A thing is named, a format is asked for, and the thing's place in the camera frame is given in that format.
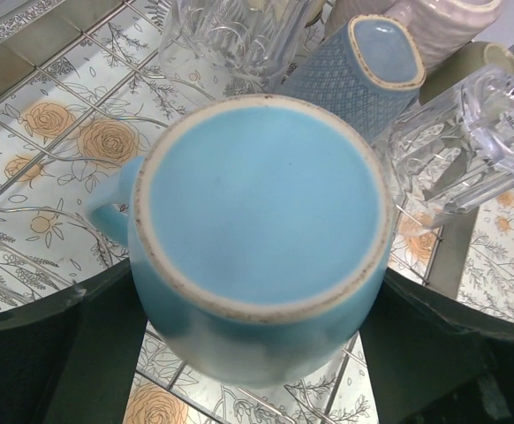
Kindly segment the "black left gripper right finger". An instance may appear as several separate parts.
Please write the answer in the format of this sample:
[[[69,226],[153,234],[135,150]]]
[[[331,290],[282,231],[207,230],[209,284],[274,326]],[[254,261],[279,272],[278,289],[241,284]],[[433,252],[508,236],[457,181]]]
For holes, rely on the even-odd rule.
[[[381,423],[514,423],[514,323],[388,269],[360,328]]]

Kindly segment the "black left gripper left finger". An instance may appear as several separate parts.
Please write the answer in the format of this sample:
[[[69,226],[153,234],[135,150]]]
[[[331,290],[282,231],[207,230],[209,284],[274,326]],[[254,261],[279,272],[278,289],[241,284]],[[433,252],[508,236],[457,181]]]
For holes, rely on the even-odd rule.
[[[147,317],[129,261],[0,313],[0,423],[120,423]]]

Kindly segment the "light blue ceramic mug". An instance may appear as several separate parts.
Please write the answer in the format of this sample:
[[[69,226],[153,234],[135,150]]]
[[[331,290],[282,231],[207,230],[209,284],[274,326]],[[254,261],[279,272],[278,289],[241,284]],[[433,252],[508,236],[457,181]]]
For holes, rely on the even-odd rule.
[[[367,317],[394,205],[340,117],[279,95],[194,110],[87,198],[147,318],[190,367],[243,388],[326,364]]]

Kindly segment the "blue textured square mug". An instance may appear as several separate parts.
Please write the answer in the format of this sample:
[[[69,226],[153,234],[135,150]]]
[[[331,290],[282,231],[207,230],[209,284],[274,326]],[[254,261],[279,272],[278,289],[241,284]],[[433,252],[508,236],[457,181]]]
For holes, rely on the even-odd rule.
[[[351,18],[325,39],[278,93],[330,111],[371,141],[418,95],[425,78],[406,26],[368,14]]]

